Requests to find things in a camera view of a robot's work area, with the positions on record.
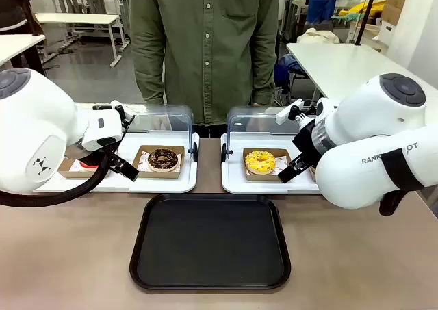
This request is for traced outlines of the white storage box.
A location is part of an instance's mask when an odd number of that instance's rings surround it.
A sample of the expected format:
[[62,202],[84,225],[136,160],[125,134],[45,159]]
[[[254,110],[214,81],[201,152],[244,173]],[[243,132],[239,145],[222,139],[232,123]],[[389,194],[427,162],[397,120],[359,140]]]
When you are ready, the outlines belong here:
[[386,21],[381,22],[381,26],[378,33],[378,41],[381,43],[383,52],[387,52],[393,36],[396,31],[396,26]]

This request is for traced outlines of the large white table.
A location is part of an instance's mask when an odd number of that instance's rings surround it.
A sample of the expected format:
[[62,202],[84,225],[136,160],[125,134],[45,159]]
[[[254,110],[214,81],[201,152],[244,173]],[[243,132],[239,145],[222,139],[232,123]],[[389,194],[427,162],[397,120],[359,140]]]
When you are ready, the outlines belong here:
[[437,89],[369,46],[289,43],[287,49],[312,80],[314,99],[342,99],[374,76],[400,73],[416,80],[427,104],[438,107]]

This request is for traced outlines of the green button shirt torso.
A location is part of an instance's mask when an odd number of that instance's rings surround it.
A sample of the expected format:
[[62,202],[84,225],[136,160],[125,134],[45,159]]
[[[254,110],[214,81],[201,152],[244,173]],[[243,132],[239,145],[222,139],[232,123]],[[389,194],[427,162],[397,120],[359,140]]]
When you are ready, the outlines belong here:
[[278,26],[279,0],[130,0],[129,8],[131,31],[148,25],[164,35],[164,103],[189,107],[203,126],[251,105],[250,40]]

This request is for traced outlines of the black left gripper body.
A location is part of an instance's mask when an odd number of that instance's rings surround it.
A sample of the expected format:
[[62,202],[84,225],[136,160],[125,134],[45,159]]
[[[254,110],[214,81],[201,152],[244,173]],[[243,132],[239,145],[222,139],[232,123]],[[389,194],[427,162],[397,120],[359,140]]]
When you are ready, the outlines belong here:
[[115,142],[104,146],[97,151],[91,152],[88,156],[79,159],[79,161],[87,166],[99,166],[105,156],[112,159],[116,155],[119,145],[120,142]]

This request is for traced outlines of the chocolate donut with brown crumbs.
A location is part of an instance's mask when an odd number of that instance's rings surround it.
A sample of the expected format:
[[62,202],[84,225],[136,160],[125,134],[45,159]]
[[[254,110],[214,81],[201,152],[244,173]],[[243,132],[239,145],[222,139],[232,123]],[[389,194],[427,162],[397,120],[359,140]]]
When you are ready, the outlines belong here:
[[179,164],[178,155],[166,148],[158,148],[148,156],[147,163],[154,172],[171,172]]

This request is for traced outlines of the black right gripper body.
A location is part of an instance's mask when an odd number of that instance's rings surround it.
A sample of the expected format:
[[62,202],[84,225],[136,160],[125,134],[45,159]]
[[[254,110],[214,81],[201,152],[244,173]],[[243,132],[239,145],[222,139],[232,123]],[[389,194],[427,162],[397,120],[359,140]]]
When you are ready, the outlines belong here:
[[315,123],[312,120],[300,129],[298,134],[292,140],[294,146],[300,151],[298,160],[306,165],[317,165],[322,155],[313,145],[312,131]]

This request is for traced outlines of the black serving tray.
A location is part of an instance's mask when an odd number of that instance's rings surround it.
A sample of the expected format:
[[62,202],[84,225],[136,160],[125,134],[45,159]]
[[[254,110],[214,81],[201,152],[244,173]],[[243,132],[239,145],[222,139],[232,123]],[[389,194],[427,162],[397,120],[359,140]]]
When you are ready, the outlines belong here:
[[292,271],[276,205],[262,195],[160,194],[129,264],[148,291],[270,291]]

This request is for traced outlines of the brown cardboard carton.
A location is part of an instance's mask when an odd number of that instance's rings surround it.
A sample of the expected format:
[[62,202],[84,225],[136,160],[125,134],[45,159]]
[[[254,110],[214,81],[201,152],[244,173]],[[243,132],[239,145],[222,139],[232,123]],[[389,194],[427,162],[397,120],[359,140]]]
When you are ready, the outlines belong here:
[[381,18],[382,21],[396,26],[398,24],[405,0],[386,0]]

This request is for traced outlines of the background person in dark clothes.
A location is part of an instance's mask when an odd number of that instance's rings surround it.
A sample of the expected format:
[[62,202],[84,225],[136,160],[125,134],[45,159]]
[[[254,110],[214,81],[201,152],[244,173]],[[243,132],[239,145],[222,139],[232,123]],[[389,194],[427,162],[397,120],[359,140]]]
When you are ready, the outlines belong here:
[[31,10],[30,0],[0,0],[0,33],[43,34]]

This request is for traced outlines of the beige tote bag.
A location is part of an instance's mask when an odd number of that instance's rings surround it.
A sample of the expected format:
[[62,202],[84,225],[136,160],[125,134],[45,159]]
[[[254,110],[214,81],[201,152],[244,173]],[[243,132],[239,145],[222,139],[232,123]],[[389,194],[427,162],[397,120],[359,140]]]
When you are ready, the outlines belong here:
[[340,39],[331,31],[309,28],[297,37],[297,44],[339,44]]

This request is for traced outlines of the black stand pole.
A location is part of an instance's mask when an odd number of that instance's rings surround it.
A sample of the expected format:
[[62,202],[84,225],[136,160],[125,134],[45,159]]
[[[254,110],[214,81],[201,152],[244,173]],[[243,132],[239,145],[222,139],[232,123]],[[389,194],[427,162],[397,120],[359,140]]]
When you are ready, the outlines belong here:
[[363,14],[362,23],[361,23],[361,26],[359,29],[359,33],[358,33],[357,38],[355,40],[355,46],[361,45],[361,39],[363,37],[363,33],[365,31],[365,27],[367,25],[368,18],[370,16],[373,2],[374,2],[374,0],[368,0],[368,4],[367,4],[366,10],[365,10],[365,13]]

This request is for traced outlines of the blue office chair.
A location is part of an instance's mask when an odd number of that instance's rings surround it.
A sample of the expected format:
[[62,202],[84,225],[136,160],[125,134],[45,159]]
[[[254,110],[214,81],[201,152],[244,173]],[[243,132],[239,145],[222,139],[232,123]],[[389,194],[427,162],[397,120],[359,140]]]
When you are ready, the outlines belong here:
[[274,65],[274,82],[277,90],[279,91],[279,99],[282,105],[288,105],[290,103],[290,71],[289,67],[292,63],[293,56],[286,54],[279,58]]

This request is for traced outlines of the person's left forearm green sleeve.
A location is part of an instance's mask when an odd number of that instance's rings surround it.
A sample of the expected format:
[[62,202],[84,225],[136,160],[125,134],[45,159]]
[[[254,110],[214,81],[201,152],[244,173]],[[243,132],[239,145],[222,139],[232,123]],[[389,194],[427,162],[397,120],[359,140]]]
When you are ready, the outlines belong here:
[[276,37],[278,27],[263,25],[258,28],[250,40],[252,61],[252,102],[271,101],[275,89],[274,65],[276,64]]

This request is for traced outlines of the white display case base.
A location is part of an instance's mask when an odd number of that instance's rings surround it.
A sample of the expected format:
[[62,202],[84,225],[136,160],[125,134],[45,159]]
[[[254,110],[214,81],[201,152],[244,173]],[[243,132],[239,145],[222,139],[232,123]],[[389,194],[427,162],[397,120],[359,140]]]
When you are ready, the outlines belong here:
[[[116,152],[121,158],[133,165],[140,142],[127,137],[127,134],[120,143]],[[109,174],[98,184],[95,192],[137,192],[137,193],[184,193],[188,192],[196,184],[197,162],[184,154],[184,162],[177,179],[163,178],[137,178],[130,181],[120,174],[110,171]]]
[[319,194],[320,190],[311,178],[309,170],[304,171],[288,183],[282,181],[249,181],[243,168],[243,151],[221,160],[223,188],[232,194]]

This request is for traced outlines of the white table with dark legs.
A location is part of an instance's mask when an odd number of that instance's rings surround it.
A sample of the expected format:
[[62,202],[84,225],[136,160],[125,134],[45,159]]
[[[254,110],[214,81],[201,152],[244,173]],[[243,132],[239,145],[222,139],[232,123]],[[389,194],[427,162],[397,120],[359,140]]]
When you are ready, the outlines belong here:
[[5,68],[25,68],[22,60],[18,65],[14,58],[21,58],[29,49],[36,50],[36,45],[45,40],[45,35],[32,34],[0,35],[0,70]]

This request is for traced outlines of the clear display case lid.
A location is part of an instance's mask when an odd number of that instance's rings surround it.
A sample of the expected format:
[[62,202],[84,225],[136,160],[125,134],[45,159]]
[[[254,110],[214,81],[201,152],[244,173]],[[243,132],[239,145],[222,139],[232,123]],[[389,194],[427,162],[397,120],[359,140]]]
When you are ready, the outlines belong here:
[[[128,105],[136,113],[127,137],[137,140],[141,145],[183,146],[185,155],[198,161],[199,136],[194,132],[193,113],[184,105]],[[153,115],[166,114],[172,126],[171,131],[151,129]]]
[[292,140],[298,134],[298,123],[275,122],[285,107],[234,107],[228,115],[227,133],[221,137],[221,160],[240,154],[245,148],[284,148],[291,157],[299,154]]

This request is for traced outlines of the person's right forearm green sleeve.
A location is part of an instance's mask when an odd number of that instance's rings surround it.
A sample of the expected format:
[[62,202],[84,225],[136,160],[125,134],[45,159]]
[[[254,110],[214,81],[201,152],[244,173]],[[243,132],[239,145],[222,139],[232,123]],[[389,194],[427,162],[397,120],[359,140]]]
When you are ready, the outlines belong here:
[[132,25],[131,45],[137,86],[148,104],[164,104],[163,64],[165,38],[148,25]]

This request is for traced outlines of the person's right hand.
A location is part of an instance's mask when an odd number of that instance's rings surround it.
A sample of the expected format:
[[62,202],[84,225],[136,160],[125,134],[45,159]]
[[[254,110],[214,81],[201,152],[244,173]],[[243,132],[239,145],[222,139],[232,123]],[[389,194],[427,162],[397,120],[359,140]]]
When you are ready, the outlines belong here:
[[169,116],[166,114],[156,114],[151,119],[151,129],[155,131],[171,131],[172,126]]

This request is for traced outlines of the yellow glazed sprinkle donut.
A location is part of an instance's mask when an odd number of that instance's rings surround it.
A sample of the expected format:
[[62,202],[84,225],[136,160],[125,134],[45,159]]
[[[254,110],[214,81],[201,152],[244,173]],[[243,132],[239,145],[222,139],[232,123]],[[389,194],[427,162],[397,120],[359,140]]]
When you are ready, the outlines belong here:
[[255,175],[268,175],[276,168],[276,158],[267,151],[253,151],[244,161],[247,170]]

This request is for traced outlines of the white bench table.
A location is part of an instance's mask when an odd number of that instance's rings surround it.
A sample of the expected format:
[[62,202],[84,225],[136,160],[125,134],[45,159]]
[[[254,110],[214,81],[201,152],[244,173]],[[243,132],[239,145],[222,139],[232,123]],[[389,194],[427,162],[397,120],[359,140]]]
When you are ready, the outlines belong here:
[[[112,45],[112,53],[114,60],[110,67],[114,68],[122,58],[120,53],[124,52],[129,45],[129,41],[125,38],[123,24],[117,14],[76,14],[76,13],[37,13],[35,14],[39,23],[59,23],[59,24],[82,24],[82,25],[104,25],[109,30],[109,38]],[[119,51],[116,50],[116,43],[112,27],[117,25],[122,41]]]

